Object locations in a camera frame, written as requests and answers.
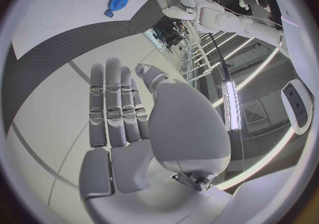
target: blue plastic part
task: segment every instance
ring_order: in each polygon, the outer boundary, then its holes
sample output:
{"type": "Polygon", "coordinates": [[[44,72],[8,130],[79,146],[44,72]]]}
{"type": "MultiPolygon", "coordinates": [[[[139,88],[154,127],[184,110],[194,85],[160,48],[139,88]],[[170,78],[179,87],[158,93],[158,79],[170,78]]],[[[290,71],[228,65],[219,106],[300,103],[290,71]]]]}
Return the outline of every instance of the blue plastic part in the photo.
{"type": "Polygon", "coordinates": [[[124,8],[129,0],[110,0],[108,2],[108,8],[111,11],[116,11],[124,8]]]}
{"type": "Polygon", "coordinates": [[[114,13],[112,12],[112,10],[106,10],[105,12],[104,12],[104,14],[108,17],[108,18],[112,18],[112,17],[114,17],[114,13]]]}

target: blue gear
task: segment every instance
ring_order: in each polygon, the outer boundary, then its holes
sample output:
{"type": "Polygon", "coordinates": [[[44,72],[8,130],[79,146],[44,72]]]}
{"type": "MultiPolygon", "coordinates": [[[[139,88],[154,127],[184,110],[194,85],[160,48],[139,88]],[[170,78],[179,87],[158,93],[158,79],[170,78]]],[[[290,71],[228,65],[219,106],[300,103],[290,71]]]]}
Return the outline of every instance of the blue gear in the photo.
{"type": "Polygon", "coordinates": [[[104,12],[104,14],[108,17],[108,18],[112,18],[114,16],[112,10],[107,10],[104,12]]]}
{"type": "Polygon", "coordinates": [[[129,0],[110,0],[108,2],[108,8],[112,11],[120,10],[124,8],[129,0]]]}

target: white wall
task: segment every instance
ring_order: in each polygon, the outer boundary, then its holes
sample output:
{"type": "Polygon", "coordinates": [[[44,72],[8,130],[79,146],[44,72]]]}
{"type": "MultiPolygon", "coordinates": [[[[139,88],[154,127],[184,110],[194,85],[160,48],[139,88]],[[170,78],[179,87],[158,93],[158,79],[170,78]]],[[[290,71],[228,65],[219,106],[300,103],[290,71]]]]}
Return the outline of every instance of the white wall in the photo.
{"type": "MultiPolygon", "coordinates": [[[[112,56],[118,57],[122,65],[127,65],[132,71],[142,61],[184,81],[176,68],[143,34],[98,47],[73,61],[89,76],[94,63],[105,65],[106,60],[112,56]]],[[[154,105],[152,96],[134,71],[132,78],[136,80],[143,103],[150,114],[154,105]]],[[[88,110],[89,85],[66,64],[32,92],[14,118],[21,135],[33,151],[56,172],[76,140],[60,172],[75,184],[78,184],[83,157],[90,150],[88,127],[84,129],[88,122],[88,110]]],[[[54,177],[26,151],[12,127],[7,143],[26,183],[47,204],[54,177]]],[[[90,223],[78,191],[59,180],[55,183],[49,207],[71,223],[90,223]]]]}

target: air vent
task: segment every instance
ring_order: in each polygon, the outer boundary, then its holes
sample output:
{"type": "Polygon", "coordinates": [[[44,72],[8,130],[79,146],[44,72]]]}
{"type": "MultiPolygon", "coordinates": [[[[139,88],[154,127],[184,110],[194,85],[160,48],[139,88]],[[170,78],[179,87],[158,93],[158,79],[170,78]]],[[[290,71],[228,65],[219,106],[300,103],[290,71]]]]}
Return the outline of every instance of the air vent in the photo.
{"type": "Polygon", "coordinates": [[[246,106],[242,106],[242,108],[244,110],[247,124],[252,124],[267,119],[266,112],[258,100],[252,101],[246,106]]]}

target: gray textured panel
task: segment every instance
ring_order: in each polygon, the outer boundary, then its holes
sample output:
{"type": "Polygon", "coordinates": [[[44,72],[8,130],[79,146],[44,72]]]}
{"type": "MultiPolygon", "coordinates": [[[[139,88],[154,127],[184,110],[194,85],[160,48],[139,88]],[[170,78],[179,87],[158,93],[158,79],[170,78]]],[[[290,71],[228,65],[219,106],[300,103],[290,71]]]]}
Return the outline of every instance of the gray textured panel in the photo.
{"type": "Polygon", "coordinates": [[[6,131],[27,97],[58,68],[96,47],[144,32],[162,16],[157,1],[148,0],[130,21],[96,23],[63,32],[40,43],[18,61],[11,47],[2,87],[6,131]]]}

